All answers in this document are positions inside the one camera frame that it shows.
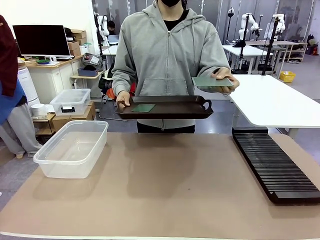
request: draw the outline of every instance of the maroon sweater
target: maroon sweater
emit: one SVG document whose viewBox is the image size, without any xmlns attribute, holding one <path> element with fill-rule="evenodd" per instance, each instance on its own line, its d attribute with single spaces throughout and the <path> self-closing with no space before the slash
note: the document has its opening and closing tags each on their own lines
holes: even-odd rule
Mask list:
<svg viewBox="0 0 320 240">
<path fill-rule="evenodd" d="M 12 97 L 17 86 L 18 50 L 12 32 L 0 15 L 0 82 L 2 95 Z"/>
</svg>

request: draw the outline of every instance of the gray hoodie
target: gray hoodie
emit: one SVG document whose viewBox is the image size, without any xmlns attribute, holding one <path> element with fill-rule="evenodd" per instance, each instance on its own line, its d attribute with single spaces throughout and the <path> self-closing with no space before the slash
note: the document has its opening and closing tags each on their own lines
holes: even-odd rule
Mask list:
<svg viewBox="0 0 320 240">
<path fill-rule="evenodd" d="M 192 77 L 210 76 L 229 64 L 215 27 L 189 9 L 185 20 L 168 31 L 157 7 L 128 16 L 120 30 L 112 88 L 116 95 L 129 92 L 136 82 L 136 96 L 194 95 Z M 194 119 L 139 119 L 152 127 L 173 129 L 195 124 Z"/>
</svg>

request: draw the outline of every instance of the black face mask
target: black face mask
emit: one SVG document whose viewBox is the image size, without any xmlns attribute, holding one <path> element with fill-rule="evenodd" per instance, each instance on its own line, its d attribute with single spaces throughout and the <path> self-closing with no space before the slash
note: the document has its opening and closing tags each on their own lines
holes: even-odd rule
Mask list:
<svg viewBox="0 0 320 240">
<path fill-rule="evenodd" d="M 164 5 L 167 5 L 169 8 L 178 4 L 180 0 L 161 0 Z"/>
</svg>

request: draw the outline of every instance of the person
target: person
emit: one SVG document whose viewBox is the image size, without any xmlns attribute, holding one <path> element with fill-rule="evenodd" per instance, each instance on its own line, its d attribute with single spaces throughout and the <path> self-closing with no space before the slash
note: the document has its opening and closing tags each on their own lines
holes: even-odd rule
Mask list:
<svg viewBox="0 0 320 240">
<path fill-rule="evenodd" d="M 109 35 L 115 35 L 116 24 L 114 21 L 108 21 L 107 23 Z"/>
<path fill-rule="evenodd" d="M 22 159 L 42 145 L 36 140 L 26 94 L 17 79 L 18 49 L 12 32 L 0 15 L 0 138 L 10 152 Z"/>
<path fill-rule="evenodd" d="M 154 0 L 142 12 L 128 16 L 120 29 L 112 73 L 116 100 L 126 106 L 133 82 L 137 82 L 136 96 L 194 95 L 192 77 L 229 78 L 232 87 L 213 91 L 222 94 L 239 86 L 217 30 L 204 16 L 187 9 L 186 0 Z M 194 119 L 138 119 L 137 130 L 194 133 L 195 123 Z"/>
</svg>

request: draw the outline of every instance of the yellow bin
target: yellow bin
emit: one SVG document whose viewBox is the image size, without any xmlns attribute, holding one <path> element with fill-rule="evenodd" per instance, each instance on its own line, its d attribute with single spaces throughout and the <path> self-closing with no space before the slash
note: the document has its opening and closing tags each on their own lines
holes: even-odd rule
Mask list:
<svg viewBox="0 0 320 240">
<path fill-rule="evenodd" d="M 296 74 L 292 71 L 282 71 L 280 73 L 280 80 L 285 83 L 292 83 L 296 77 Z"/>
</svg>

